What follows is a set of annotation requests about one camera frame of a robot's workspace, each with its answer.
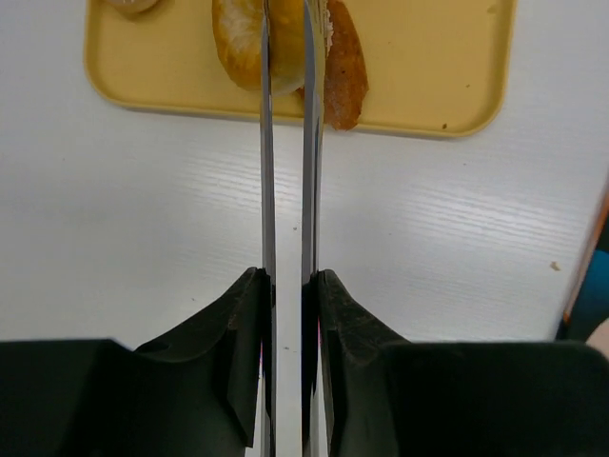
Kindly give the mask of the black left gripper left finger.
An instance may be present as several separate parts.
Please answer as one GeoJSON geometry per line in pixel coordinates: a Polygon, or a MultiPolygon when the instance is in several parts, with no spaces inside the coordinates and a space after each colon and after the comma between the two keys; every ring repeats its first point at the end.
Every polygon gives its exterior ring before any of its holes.
{"type": "Polygon", "coordinates": [[[5,456],[242,456],[255,435],[269,281],[247,269],[210,305],[129,349],[1,346],[5,456]]]}

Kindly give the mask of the metal tongs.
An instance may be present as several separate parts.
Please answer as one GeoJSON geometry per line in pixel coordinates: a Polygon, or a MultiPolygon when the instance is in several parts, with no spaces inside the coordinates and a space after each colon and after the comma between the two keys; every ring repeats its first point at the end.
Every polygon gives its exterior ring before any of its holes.
{"type": "MultiPolygon", "coordinates": [[[[270,13],[263,3],[261,37],[261,191],[262,268],[266,274],[262,329],[264,456],[277,453],[276,226],[273,148],[273,99],[270,70],[270,13]]],[[[304,2],[304,147],[301,264],[301,453],[317,456],[319,439],[319,310],[315,286],[319,272],[319,228],[324,137],[324,78],[327,3],[304,2]]]]}

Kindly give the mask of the glazed donut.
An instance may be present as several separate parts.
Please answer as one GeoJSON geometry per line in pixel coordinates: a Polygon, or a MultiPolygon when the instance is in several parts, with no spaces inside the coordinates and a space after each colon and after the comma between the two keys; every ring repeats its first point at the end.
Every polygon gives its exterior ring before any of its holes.
{"type": "MultiPolygon", "coordinates": [[[[287,94],[305,83],[304,3],[270,1],[270,78],[275,94],[287,94]]],[[[261,89],[263,3],[214,1],[212,29],[218,58],[228,77],[248,91],[261,89]]]]}

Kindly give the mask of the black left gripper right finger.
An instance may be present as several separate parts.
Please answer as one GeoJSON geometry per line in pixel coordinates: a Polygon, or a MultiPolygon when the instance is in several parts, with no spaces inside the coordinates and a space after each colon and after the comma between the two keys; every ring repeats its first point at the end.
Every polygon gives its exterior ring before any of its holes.
{"type": "Polygon", "coordinates": [[[411,343],[319,272],[332,456],[604,456],[608,362],[582,343],[411,343]]]}

